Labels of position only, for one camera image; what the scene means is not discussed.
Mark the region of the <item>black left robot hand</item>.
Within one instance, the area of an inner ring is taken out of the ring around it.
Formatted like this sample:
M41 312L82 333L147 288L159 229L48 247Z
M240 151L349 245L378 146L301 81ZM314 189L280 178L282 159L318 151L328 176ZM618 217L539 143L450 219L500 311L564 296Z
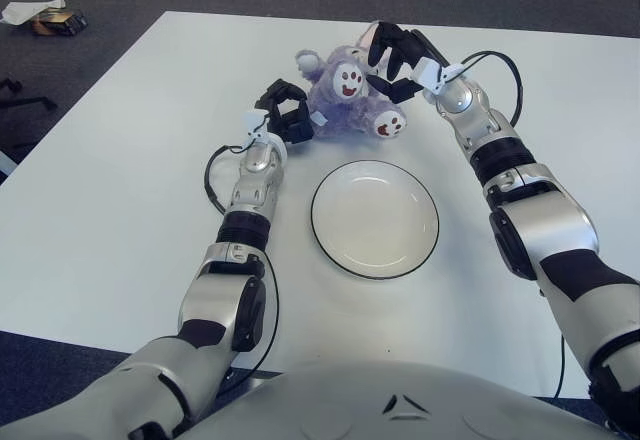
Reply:
M297 101L298 106L294 110L281 113L279 106L288 100ZM307 95L297 85L277 79L254 106L268 113L267 131L279 136L283 142L297 144L313 138L314 130L307 106Z

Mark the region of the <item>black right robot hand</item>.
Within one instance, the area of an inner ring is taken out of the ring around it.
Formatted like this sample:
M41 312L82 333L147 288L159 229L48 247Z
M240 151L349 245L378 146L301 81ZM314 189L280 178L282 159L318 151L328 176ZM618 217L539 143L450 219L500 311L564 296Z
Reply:
M404 30L400 26L379 22L368 49L368 65L373 68L390 51L386 75L368 74L368 83L394 104L411 99L427 90L438 95L445 85L445 68L434 46L417 30Z

